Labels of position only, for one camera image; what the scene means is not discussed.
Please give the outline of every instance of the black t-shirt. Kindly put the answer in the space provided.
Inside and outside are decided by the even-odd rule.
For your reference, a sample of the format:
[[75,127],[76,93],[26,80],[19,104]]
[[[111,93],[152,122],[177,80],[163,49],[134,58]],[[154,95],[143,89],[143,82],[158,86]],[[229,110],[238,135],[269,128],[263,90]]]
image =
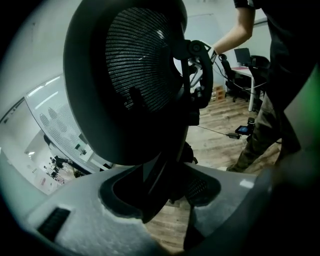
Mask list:
[[234,4],[261,8],[267,17],[271,35],[267,94],[275,107],[285,109],[319,58],[320,4],[317,0],[234,0]]

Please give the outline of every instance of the camouflage pants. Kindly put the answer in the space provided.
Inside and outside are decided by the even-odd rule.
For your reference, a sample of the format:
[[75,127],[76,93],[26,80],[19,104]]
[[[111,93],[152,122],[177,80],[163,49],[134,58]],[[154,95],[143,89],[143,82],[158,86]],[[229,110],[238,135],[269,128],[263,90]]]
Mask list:
[[255,120],[255,127],[251,138],[236,164],[227,170],[230,172],[244,172],[258,157],[260,157],[273,143],[282,138],[280,155],[275,164],[285,156],[300,150],[300,144],[283,111],[274,109],[270,99],[265,95],[259,114]]

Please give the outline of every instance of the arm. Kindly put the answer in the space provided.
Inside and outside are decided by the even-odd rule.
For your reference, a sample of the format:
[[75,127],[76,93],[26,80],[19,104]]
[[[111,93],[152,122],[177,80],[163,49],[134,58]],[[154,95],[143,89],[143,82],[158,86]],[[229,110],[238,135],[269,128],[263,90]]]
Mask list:
[[256,11],[246,7],[236,8],[236,10],[236,24],[223,38],[213,45],[213,49],[218,55],[242,45],[252,36]]

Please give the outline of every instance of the camera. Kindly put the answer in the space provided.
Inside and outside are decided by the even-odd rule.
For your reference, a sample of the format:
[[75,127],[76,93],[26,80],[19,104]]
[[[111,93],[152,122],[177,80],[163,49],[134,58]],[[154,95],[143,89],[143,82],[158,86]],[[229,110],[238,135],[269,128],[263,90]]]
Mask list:
[[235,130],[236,134],[250,136],[254,132],[255,119],[252,117],[248,118],[247,126],[240,125],[238,129]]

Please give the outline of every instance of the computer monitor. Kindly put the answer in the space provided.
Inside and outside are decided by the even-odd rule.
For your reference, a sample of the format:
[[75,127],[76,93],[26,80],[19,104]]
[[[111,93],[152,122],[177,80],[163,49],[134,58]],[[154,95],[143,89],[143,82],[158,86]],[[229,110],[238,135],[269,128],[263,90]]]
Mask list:
[[251,64],[251,57],[248,48],[234,49],[236,61],[242,66],[248,67]]

